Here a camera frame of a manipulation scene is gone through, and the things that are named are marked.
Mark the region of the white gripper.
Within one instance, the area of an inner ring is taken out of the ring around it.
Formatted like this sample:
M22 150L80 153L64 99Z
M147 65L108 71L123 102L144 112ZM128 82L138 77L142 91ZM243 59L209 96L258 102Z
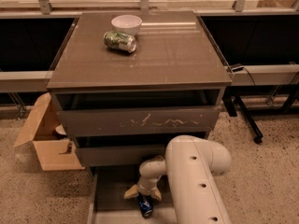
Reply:
M142 195L151 196L153 199L160 202L162 200L162 194L158 189L159 181L160 177L140 177L137 184L132 185L128 190L124 192L123 198L125 200L128 200L137 197L140 192Z

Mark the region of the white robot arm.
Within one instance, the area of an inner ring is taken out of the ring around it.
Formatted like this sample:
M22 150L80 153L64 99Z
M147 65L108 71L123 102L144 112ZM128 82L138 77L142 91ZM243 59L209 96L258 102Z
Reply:
M168 143L163 156L142 162L138 182L123 197L142 195L160 201L158 182L165 175L177 224L232 224L213 178L227 172L231 161L230 152L223 145L180 135Z

